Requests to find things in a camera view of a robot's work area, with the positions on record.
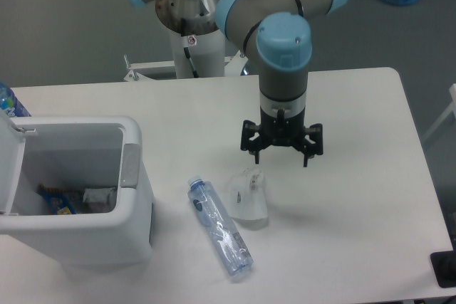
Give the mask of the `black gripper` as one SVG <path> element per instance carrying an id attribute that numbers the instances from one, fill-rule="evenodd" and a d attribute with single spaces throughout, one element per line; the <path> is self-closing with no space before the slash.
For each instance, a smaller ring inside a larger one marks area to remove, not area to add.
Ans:
<path id="1" fill-rule="evenodd" d="M 272 117 L 260 109 L 261 124 L 245 120 L 242 123 L 240 149 L 260 163 L 260 152 L 269 146 L 293 147 L 304 155 L 303 166 L 315 155 L 323 154 L 323 125 L 304 126 L 305 110 L 293 117 Z"/>

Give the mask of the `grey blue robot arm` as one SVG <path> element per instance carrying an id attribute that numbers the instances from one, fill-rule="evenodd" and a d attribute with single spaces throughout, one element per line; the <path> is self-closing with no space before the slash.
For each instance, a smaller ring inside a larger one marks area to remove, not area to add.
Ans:
<path id="1" fill-rule="evenodd" d="M 323 154 L 321 124 L 305 126 L 309 19 L 347 0 L 129 0 L 154 4 L 167 29 L 178 78 L 225 74 L 233 43 L 259 71 L 260 118 L 244 121 L 240 147 L 258 156 L 270 146 L 293 147 L 305 159 Z"/>

